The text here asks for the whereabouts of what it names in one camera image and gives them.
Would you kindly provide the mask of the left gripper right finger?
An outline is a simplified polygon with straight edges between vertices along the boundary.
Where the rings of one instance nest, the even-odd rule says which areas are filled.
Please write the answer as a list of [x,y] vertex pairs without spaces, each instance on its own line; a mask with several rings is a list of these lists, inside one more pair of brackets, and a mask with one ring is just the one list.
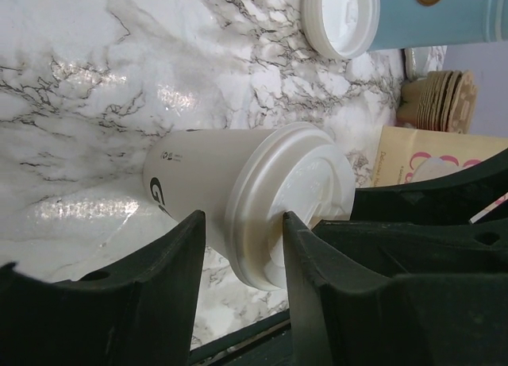
[[504,365],[507,222],[283,218],[298,365]]

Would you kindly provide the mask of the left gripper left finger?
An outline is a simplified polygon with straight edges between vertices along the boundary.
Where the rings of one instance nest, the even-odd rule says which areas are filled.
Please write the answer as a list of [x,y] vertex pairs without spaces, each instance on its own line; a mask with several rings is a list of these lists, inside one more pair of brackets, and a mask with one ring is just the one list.
[[149,245],[77,281],[1,268],[4,365],[185,365],[206,244],[197,210]]

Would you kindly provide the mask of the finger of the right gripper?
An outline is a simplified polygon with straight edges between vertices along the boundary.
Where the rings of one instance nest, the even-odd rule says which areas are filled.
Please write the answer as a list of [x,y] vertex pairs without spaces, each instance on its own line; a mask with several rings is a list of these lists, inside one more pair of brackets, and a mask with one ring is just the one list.
[[355,222],[461,225],[507,193],[507,151],[454,174],[417,183],[358,188]]

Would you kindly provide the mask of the brown pink paper bag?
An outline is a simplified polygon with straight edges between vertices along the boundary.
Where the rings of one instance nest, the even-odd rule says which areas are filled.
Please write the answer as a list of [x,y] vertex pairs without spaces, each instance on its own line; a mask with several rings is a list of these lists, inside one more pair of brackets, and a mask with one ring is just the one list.
[[[388,126],[380,137],[372,187],[437,179],[480,164],[504,150],[505,138]],[[506,200],[507,193],[481,211],[492,210]]]

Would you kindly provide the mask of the white plastic cup lid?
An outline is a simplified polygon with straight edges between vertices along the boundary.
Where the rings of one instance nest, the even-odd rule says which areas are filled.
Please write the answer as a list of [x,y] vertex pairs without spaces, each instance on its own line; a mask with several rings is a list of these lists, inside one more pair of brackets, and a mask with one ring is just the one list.
[[306,122],[269,131],[225,209],[226,257],[238,279],[262,291],[284,288],[283,214],[304,226],[349,218],[355,190],[352,166],[327,133]]

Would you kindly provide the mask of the white paper coffee cup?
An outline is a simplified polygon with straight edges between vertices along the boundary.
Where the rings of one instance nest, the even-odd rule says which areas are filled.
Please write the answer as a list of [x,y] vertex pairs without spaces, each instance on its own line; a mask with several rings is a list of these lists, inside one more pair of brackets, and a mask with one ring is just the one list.
[[206,213],[206,243],[222,256],[225,209],[248,159],[272,129],[173,131],[148,152],[143,184],[150,200],[177,222]]

